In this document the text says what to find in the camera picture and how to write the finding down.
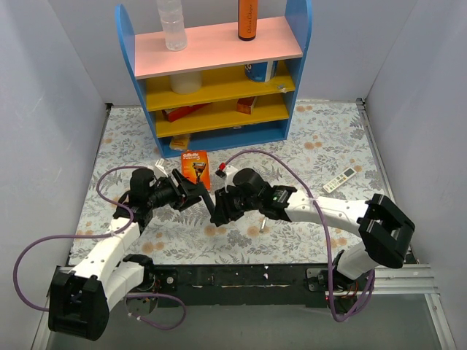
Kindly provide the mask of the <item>clear handle screwdriver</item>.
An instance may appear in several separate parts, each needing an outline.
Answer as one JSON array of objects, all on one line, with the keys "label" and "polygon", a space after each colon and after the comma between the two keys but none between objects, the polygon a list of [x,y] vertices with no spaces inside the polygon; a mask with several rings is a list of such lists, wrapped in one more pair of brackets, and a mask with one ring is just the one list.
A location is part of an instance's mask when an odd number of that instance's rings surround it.
[{"label": "clear handle screwdriver", "polygon": [[264,229],[265,229],[265,227],[266,227],[266,222],[267,222],[267,218],[264,217],[264,218],[262,219],[262,221],[261,221],[261,224],[260,224],[260,230],[259,230],[260,233],[263,233],[263,232],[264,232]]}]

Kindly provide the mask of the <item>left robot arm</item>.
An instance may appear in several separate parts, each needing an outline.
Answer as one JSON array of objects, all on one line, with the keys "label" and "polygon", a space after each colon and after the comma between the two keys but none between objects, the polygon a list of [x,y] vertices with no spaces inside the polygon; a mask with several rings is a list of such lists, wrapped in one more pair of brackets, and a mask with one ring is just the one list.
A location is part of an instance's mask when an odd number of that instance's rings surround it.
[{"label": "left robot arm", "polygon": [[153,218],[154,209],[170,206],[183,211],[203,201],[210,212],[215,205],[201,181],[190,181],[177,169],[167,174],[137,167],[130,189],[122,195],[104,239],[69,272],[57,272],[50,285],[48,327],[53,332],[98,340],[110,311],[128,292],[150,290],[155,274],[151,258],[125,253]]}]

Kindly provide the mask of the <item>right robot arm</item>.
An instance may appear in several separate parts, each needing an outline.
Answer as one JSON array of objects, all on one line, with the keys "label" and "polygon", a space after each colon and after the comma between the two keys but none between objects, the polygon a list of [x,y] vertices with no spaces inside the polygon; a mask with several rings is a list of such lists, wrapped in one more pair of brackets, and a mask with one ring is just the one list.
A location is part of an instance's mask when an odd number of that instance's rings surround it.
[{"label": "right robot arm", "polygon": [[224,181],[215,191],[211,222],[216,226],[259,211],[271,220],[325,222],[360,238],[360,243],[338,253],[331,268],[317,276],[327,282],[330,273],[335,289],[350,288],[379,265],[399,269],[404,264],[415,225],[386,195],[375,194],[367,201],[310,198],[295,187],[271,186],[251,168],[222,165],[216,174]]}]

